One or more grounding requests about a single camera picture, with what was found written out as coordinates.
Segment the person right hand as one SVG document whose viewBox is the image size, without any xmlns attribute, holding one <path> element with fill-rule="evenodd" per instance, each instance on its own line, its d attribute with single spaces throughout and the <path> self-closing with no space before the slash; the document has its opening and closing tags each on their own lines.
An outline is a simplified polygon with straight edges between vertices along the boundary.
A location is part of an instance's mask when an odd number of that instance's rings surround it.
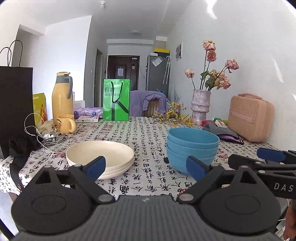
<svg viewBox="0 0 296 241">
<path fill-rule="evenodd" d="M 292 200 L 291 204 L 287 209 L 286 216 L 285 216 L 285 231 L 283 233 L 284 240 L 287 240 L 288 238 L 290 240 L 293 240 L 295 238 L 295 235 L 296 235 L 295 222 L 296 222 L 295 200 Z"/>
</svg>

